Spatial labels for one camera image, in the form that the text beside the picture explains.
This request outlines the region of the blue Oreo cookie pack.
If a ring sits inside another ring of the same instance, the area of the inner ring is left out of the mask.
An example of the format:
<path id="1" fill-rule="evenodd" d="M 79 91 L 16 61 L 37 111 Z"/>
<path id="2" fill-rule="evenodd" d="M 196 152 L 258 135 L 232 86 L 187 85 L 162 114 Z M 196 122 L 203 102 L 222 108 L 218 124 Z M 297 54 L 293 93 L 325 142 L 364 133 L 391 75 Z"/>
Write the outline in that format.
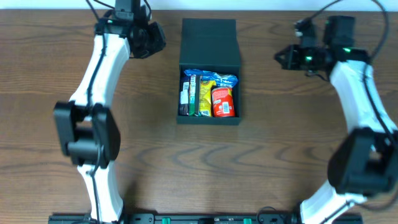
<path id="1" fill-rule="evenodd" d="M 207 70 L 186 69 L 184 74 L 186 74 L 186 76 L 201 76 L 201 79 L 205 81 L 214 80 L 216 82 L 216 86 L 218 87 L 233 88 L 239 81 L 236 75 L 220 74 Z"/>

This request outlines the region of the yellow snack bag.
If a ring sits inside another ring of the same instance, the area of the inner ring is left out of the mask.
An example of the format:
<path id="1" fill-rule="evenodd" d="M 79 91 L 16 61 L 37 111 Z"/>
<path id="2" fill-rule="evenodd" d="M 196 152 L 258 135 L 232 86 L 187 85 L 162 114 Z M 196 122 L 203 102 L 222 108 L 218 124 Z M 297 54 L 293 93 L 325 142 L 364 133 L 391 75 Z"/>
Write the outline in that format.
<path id="1" fill-rule="evenodd" d="M 216 85 L 214 80 L 202 80 L 200 83 L 199 114 L 212 117 L 211 90 Z"/>

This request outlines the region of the black mounting rail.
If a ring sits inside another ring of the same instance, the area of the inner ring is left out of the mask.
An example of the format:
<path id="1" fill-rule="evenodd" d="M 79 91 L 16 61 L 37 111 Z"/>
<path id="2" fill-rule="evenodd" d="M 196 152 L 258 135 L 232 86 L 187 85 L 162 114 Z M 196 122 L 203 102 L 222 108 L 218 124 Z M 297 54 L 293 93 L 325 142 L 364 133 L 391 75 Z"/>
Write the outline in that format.
<path id="1" fill-rule="evenodd" d="M 53 214 L 49 216 L 47 223 L 96 223 L 90 214 Z M 251 214 L 217 214 L 217 215 L 156 215 L 153 213 L 124 214 L 119 221 L 103 223 L 124 223 L 124 224 L 284 224 L 300 223 L 298 218 L 288 213 L 267 212 L 258 216 Z M 361 215 L 342 215 L 332 223 L 336 224 L 362 224 Z"/>

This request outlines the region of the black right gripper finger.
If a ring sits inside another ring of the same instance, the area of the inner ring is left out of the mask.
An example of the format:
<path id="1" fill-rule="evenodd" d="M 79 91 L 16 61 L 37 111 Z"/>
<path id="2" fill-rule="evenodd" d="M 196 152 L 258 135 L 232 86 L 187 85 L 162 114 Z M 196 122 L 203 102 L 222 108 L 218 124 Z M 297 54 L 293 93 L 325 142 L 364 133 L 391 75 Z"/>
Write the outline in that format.
<path id="1" fill-rule="evenodd" d="M 274 57 L 274 60 L 279 63 L 281 68 L 285 68 L 285 60 L 284 59 L 282 59 L 281 57 Z"/>
<path id="2" fill-rule="evenodd" d="M 285 47 L 285 48 L 283 48 L 282 50 L 278 51 L 278 52 L 274 55 L 274 58 L 285 58 L 287 52 L 288 52 L 288 47 Z"/>

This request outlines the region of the purple chocolate bar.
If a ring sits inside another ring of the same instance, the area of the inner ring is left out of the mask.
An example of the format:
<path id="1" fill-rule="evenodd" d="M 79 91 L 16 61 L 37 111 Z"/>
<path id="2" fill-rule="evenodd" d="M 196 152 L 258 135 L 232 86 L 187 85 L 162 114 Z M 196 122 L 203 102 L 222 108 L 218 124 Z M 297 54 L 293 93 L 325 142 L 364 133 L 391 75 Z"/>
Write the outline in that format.
<path id="1" fill-rule="evenodd" d="M 178 113 L 181 116 L 189 115 L 189 87 L 190 77 L 182 77 L 180 80 L 180 100 L 178 104 Z"/>

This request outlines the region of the red soda can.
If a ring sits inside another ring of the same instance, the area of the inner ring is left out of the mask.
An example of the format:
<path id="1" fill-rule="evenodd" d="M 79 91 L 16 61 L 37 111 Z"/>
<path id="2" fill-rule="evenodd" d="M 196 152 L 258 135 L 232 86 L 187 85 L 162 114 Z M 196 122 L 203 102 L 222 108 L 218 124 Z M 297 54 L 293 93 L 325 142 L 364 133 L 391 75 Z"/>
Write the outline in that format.
<path id="1" fill-rule="evenodd" d="M 230 87 L 218 87 L 211 91 L 214 117 L 235 117 L 233 92 Z"/>

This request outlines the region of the green candy bar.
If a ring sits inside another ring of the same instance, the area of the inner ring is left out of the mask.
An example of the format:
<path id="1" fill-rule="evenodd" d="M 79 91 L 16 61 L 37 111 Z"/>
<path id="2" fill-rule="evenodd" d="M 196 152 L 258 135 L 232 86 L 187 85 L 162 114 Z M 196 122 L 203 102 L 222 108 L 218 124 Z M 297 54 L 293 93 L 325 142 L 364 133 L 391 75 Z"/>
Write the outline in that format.
<path id="1" fill-rule="evenodd" d="M 199 116 L 199 97 L 200 97 L 200 75 L 191 75 L 189 92 L 189 116 Z"/>

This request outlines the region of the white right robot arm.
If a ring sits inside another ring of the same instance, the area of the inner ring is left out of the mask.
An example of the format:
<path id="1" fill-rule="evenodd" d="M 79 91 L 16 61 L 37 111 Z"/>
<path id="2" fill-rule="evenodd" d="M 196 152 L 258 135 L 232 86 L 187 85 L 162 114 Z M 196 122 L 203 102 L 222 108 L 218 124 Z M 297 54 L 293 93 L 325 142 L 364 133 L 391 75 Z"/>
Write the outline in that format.
<path id="1" fill-rule="evenodd" d="M 397 126 L 376 90 L 369 54 L 354 46 L 354 23 L 350 16 L 329 17 L 319 46 L 312 19 L 297 21 L 300 43 L 274 56 L 284 70 L 303 70 L 333 85 L 348 131 L 328 162 L 325 183 L 300 203 L 292 223 L 331 223 L 397 182 Z"/>

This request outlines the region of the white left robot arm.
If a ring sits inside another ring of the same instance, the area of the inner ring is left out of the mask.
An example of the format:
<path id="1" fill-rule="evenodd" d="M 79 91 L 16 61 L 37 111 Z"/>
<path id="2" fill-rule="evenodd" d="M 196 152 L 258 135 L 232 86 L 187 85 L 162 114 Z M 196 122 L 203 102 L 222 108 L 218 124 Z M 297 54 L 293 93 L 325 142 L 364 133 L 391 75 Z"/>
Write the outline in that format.
<path id="1" fill-rule="evenodd" d="M 53 115 L 62 153 L 85 181 L 91 203 L 86 214 L 53 214 L 49 223 L 129 223 L 118 190 L 115 160 L 121 134 L 111 112 L 125 63 L 164 49 L 165 35 L 153 22 L 147 1 L 116 0 L 96 15 L 94 46 L 78 88 L 67 102 L 55 104 Z"/>

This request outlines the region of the black gift box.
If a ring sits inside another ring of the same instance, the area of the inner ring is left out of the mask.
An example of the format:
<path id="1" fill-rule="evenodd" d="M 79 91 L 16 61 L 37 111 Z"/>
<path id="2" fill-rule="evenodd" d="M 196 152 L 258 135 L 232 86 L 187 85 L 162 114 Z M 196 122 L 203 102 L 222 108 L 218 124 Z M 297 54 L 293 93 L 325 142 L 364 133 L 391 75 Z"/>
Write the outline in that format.
<path id="1" fill-rule="evenodd" d="M 179 101 L 182 78 L 186 69 L 199 69 L 227 75 L 236 75 L 238 83 L 233 87 L 235 117 L 205 118 L 180 115 Z M 237 126 L 242 119 L 241 56 L 234 19 L 182 19 L 179 60 L 179 89 L 177 124 L 209 124 Z"/>

